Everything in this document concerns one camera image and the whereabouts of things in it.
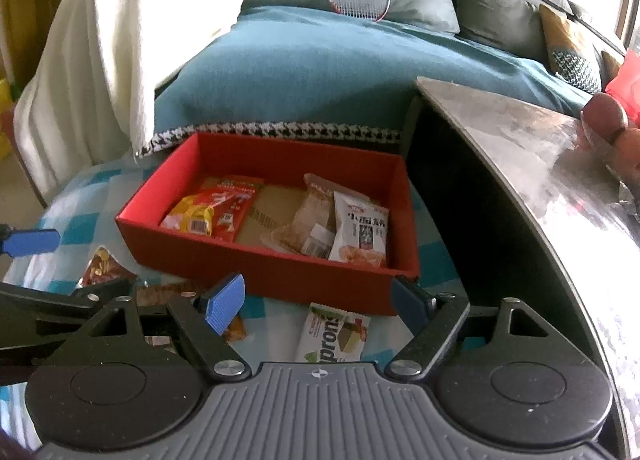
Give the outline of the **white towel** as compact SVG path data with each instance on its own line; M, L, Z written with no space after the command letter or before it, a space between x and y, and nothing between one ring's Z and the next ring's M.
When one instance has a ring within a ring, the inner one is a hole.
M62 0L14 110L24 167L44 200L80 170L142 153L155 91L228 34L244 0Z

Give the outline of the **white spicy strip packet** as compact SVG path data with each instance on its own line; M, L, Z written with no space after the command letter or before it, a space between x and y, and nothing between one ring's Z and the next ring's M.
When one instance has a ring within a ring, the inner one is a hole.
M375 269L384 267L390 210L336 191L334 212L336 233L329 260Z

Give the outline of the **teal sofa blanket houndstooth trim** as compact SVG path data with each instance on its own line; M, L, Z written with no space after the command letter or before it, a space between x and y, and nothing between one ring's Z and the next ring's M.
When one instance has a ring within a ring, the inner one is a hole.
M420 77L574 116L585 92L543 64L475 41L382 20L258 6L159 88L141 156L195 132L391 147Z

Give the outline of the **orange patterned cushion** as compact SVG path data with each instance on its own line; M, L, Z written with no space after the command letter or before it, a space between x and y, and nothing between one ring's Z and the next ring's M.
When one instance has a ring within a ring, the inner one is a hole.
M565 13L539 5L551 71L591 95L602 90L600 65L592 44Z

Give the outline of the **yellow container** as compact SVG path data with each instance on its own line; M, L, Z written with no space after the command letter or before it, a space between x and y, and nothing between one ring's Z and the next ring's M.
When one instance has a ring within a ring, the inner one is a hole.
M13 151L13 96L10 83L6 78L0 80L0 160Z

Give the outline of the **red yellow Trolli candy packet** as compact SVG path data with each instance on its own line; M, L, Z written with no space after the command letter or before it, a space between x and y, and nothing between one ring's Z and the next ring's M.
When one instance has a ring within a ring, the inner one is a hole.
M215 187L183 197L165 215L160 226L180 233L213 238L216 210L232 197L231 191Z

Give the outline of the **red cardboard box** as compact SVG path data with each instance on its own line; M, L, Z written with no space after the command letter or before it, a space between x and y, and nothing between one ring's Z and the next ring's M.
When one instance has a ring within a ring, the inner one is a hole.
M293 248L282 238L303 203L308 174L368 197L388 211L386 261L373 267L361 254L330 261L326 223L312 225ZM254 181L258 195L233 240L163 226L184 197L224 179ZM141 265L203 286L230 273L251 295L321 303L369 315L392 315L390 284L420 275L416 228L405 160L362 149L196 133L178 147L128 200L116 224Z

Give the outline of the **brown tofu snack packet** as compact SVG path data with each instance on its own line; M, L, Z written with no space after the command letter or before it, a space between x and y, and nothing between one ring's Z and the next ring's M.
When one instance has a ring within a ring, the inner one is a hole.
M336 220L334 193L369 200L369 197L314 173L306 173L307 189L291 222L263 233L260 241L269 249L327 259L333 246Z

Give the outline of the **green white wafer packet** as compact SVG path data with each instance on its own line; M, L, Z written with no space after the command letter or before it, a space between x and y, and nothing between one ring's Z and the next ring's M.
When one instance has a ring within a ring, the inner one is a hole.
M359 362L371 318L311 303L298 342L295 362Z

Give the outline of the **brown flat snack packet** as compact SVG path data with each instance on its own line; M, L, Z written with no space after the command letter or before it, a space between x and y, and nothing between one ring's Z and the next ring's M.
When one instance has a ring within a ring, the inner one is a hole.
M170 284L147 285L136 288L137 306L149 307L162 306L170 321L175 320L175 316L186 311L186 306L190 305L191 312L198 312L205 315L207 299L204 298L206 289L203 286L194 285L188 280L174 281ZM240 315L235 315L221 338L228 343L240 342L247 338L244 323Z

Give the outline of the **red fruit bag on table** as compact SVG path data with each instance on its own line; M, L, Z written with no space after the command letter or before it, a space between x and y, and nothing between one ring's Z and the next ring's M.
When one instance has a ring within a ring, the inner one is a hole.
M580 111L582 134L601 161L639 196L639 46Z

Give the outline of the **dark red nut packet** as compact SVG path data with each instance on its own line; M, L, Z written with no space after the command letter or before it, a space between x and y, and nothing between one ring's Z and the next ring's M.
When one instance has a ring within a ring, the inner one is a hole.
M77 281L76 289L109 283L119 279L127 279L131 284L134 284L138 279L138 275L120 264L104 246L99 246L94 251L85 272Z

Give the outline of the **red snack packet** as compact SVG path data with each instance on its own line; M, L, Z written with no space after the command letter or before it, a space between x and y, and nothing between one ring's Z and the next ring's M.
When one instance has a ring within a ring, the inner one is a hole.
M227 175L223 177L206 177L198 189L204 191L212 187L231 191L233 197L216 210L212 237L233 243L239 234L250 207L253 206L265 181L258 177L245 175Z

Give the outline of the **dark coffee table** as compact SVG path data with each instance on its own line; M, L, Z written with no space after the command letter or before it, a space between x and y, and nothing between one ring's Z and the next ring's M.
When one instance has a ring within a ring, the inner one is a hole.
M454 358L436 396L462 430L526 456L600 438L639 454L639 225L576 119L420 77L411 180L485 345Z

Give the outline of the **blue white checkered cloth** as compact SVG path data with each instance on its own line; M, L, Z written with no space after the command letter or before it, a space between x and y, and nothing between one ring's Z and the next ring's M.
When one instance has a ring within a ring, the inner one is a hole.
M9 284L68 295L85 272L99 246L148 285L167 284L172 276L146 269L132 258L116 226L120 209L154 171L139 168L125 159L98 165L70 181L44 211L37 225L54 228L61 236L52 253L18 258L6 274ZM421 266L419 284L432 293L464 289L436 225L419 195L411 196ZM240 313L247 336L234 349L252 367L261 362L294 359L307 316L306 307L247 297Z

